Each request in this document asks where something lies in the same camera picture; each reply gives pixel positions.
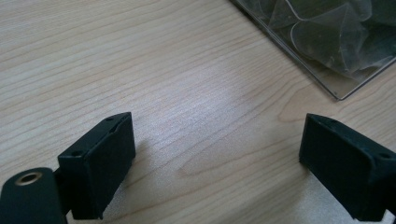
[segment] metal ring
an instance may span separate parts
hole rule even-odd
[[[18,186],[26,186],[32,183],[35,183],[39,178],[41,178],[43,174],[39,172],[32,172],[26,175],[21,176],[15,181],[15,184]]]

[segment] black plastic bracket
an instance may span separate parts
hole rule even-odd
[[[308,114],[300,162],[353,218],[396,214],[396,154],[341,122]]]
[[[131,113],[102,120],[58,156],[60,167],[35,168],[11,177],[3,186],[0,220],[4,223],[64,224],[103,218],[103,212],[135,157]]]

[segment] plastic bag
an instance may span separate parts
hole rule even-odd
[[[260,0],[259,4],[262,15],[267,19],[271,19],[275,9],[276,0]]]
[[[309,21],[296,23],[291,42],[303,55],[351,76],[360,69],[359,53],[368,32],[349,3]]]
[[[373,21],[396,26],[396,0],[372,0]]]
[[[271,15],[270,27],[279,29],[298,21],[309,21],[317,16],[328,13],[345,4],[354,10],[359,21],[366,21],[372,16],[371,0],[261,0],[262,13]]]
[[[396,27],[378,26],[370,31],[361,52],[361,69],[381,67],[396,56]]]

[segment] light wood surface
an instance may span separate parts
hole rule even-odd
[[[298,162],[304,117],[396,149],[395,72],[335,102],[228,0],[1,1],[0,184],[131,111],[133,168],[70,223],[356,223]]]

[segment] clear plastic container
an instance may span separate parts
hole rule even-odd
[[[235,0],[337,100],[396,61],[395,0]]]

